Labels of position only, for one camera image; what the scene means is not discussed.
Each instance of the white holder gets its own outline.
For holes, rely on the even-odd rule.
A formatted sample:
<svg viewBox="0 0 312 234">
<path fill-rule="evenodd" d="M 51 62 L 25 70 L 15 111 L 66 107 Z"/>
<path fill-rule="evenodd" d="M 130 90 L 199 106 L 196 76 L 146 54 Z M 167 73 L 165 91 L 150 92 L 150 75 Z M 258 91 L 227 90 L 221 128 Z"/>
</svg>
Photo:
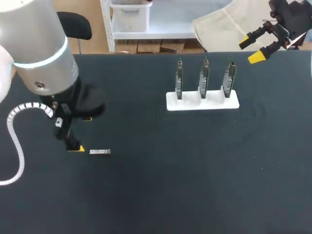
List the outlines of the white holder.
<svg viewBox="0 0 312 234">
<path fill-rule="evenodd" d="M 182 100 L 178 100 L 176 92 L 166 94 L 168 111 L 220 110 L 237 109 L 239 102 L 235 90 L 226 98 L 221 90 L 207 91 L 206 98 L 202 99 L 198 91 L 182 92 Z"/>
</svg>

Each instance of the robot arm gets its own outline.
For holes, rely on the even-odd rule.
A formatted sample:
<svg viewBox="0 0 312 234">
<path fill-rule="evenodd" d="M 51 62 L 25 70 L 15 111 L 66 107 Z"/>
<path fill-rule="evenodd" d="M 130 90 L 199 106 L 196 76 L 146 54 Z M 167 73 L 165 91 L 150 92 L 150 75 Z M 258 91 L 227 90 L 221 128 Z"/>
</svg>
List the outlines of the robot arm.
<svg viewBox="0 0 312 234">
<path fill-rule="evenodd" d="M 0 45 L 0 103 L 4 100 L 10 90 L 12 65 L 12 57 Z"/>
<path fill-rule="evenodd" d="M 262 27 L 248 33 L 239 46 L 241 49 L 245 49 L 266 32 L 276 36 L 277 41 L 267 47 L 262 47 L 250 56 L 250 63 L 269 59 L 281 47 L 287 49 L 291 43 L 290 40 L 296 40 L 312 29 L 312 5 L 307 0 L 301 3 L 293 1 L 290 4 L 286 0 L 269 0 L 269 6 L 271 8 L 270 15 L 275 19 L 276 24 L 269 20 L 265 21 Z"/>
<path fill-rule="evenodd" d="M 69 151 L 79 151 L 80 141 L 71 131 L 75 118 L 91 118 L 103 113 L 102 91 L 81 81 L 67 36 L 50 0 L 0 0 L 0 50 L 11 61 L 0 61 L 1 81 L 9 80 L 9 64 L 14 65 L 26 87 L 52 108 L 57 124 L 54 134 L 64 140 Z M 7 94 L 9 82 L 1 88 Z"/>
</svg>

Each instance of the black tabletop surface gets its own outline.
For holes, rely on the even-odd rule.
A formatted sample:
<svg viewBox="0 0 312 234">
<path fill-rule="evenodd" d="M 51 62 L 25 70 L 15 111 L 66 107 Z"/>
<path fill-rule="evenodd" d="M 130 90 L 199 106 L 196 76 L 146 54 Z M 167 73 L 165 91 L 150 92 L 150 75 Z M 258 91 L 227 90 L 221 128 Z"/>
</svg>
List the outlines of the black tabletop surface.
<svg viewBox="0 0 312 234">
<path fill-rule="evenodd" d="M 1 234 L 312 233 L 310 52 L 278 52 L 249 65 L 233 53 L 237 110 L 168 112 L 176 55 L 77 56 L 81 78 L 101 86 L 107 112 L 74 131 L 68 153 L 40 110 L 15 120 L 25 171 L 0 187 Z M 209 89 L 230 53 L 209 53 Z M 184 90 L 196 90 L 204 54 L 182 55 Z M 39 101 L 19 78 L 0 105 L 0 179 L 18 156 L 6 129 L 17 104 Z"/>
</svg>

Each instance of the floor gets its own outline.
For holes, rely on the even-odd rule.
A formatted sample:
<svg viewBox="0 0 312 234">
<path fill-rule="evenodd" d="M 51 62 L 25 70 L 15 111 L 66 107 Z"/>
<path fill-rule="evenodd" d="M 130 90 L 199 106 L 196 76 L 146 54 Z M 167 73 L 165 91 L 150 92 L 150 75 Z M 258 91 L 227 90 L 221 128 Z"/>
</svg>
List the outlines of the floor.
<svg viewBox="0 0 312 234">
<path fill-rule="evenodd" d="M 85 16 L 92 27 L 91 40 L 82 41 L 84 54 L 109 53 L 100 0 L 53 0 L 57 11 L 75 12 Z M 79 53 L 76 39 L 69 39 L 74 54 Z"/>
</svg>

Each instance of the coiled cable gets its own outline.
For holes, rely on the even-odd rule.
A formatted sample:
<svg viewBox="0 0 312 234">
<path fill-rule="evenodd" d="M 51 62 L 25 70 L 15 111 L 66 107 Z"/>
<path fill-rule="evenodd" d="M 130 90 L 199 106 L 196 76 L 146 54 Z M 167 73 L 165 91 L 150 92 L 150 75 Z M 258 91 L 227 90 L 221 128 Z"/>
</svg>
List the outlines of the coiled cable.
<svg viewBox="0 0 312 234">
<path fill-rule="evenodd" d="M 19 155 L 19 170 L 16 173 L 16 175 L 14 177 L 12 177 L 11 179 L 0 181 L 0 186 L 9 185 L 9 184 L 16 182 L 24 172 L 24 168 L 25 168 L 24 152 L 23 152 L 23 149 L 20 145 L 19 139 L 16 136 L 16 133 L 14 131 L 13 120 L 14 120 L 14 117 L 19 112 L 21 112 L 23 110 L 31 109 L 31 108 L 42 109 L 50 118 L 52 118 L 52 116 L 53 116 L 53 110 L 50 107 L 48 107 L 45 104 L 38 103 L 38 102 L 29 102 L 29 103 L 18 105 L 9 113 L 9 116 L 6 120 L 6 125 L 8 128 L 9 134 L 13 140 L 13 143 L 16 147 L 18 155 Z"/>
</svg>

